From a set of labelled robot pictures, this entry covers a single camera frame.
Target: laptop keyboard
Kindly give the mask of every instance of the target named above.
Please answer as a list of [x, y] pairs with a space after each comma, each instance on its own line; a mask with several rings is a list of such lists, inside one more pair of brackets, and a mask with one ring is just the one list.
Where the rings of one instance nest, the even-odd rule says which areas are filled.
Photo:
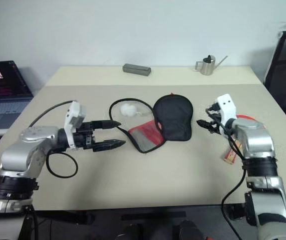
[[0, 114], [20, 114], [29, 101], [0, 102]]

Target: floor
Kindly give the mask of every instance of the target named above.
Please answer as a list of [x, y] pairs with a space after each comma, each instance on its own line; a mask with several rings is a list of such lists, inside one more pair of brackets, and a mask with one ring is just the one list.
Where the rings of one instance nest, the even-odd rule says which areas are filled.
[[[145, 240], [175, 239], [176, 228], [183, 220], [192, 220], [203, 232], [215, 240], [237, 240], [224, 220], [219, 206], [184, 206], [94, 210], [91, 225], [77, 225], [39, 218], [40, 240], [112, 240], [129, 224], [143, 226]], [[232, 221], [243, 240], [257, 239], [255, 227], [245, 219]]]

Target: beige table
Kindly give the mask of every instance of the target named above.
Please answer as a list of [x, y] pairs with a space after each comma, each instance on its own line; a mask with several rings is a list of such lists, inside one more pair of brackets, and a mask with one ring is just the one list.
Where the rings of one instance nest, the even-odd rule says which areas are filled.
[[[149, 77], [123, 73], [121, 67], [62, 67], [26, 107], [0, 141], [3, 150], [14, 143], [43, 110], [56, 103], [77, 99], [87, 108], [86, 121], [108, 119], [108, 108], [120, 98], [135, 97], [153, 105], [161, 96], [181, 94], [194, 107], [193, 135], [186, 142], [169, 141], [148, 154], [139, 153], [118, 129], [96, 130], [97, 141], [121, 139], [120, 148], [93, 153], [69, 151], [79, 164], [71, 179], [56, 178], [46, 167], [38, 178], [40, 189], [33, 195], [38, 210], [113, 209], [132, 207], [219, 204], [239, 181], [241, 163], [221, 160], [228, 143], [196, 124], [207, 119], [204, 112], [219, 95], [230, 93], [239, 114], [263, 122], [273, 137], [278, 173], [286, 189], [286, 115], [249, 67], [219, 67], [203, 76], [188, 67], [153, 67]], [[44, 116], [39, 125], [64, 125], [68, 106]], [[54, 171], [73, 172], [64, 157], [51, 160]], [[228, 200], [244, 202], [245, 185]]]

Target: laptop screen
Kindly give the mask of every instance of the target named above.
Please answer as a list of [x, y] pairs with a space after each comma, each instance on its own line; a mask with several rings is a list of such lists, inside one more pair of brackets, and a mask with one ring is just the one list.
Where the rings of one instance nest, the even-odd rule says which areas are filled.
[[32, 96], [14, 61], [0, 61], [0, 99]]

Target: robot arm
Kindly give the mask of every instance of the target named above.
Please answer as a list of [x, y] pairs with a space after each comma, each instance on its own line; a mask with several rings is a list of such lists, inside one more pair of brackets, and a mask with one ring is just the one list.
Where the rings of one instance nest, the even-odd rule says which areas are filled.
[[218, 97], [206, 112], [214, 121], [198, 120], [201, 127], [225, 137], [233, 135], [242, 144], [243, 169], [251, 189], [245, 193], [247, 222], [257, 226], [259, 240], [286, 238], [286, 194], [282, 178], [277, 175], [273, 141], [265, 126], [237, 118], [228, 94]]
[[120, 147], [122, 140], [95, 142], [95, 129], [111, 129], [120, 125], [111, 120], [83, 122], [85, 108], [72, 102], [65, 127], [30, 127], [21, 132], [16, 143], [5, 149], [0, 166], [0, 215], [22, 215], [32, 210], [32, 195], [48, 154], [61, 153], [67, 148], [93, 149], [94, 152]]

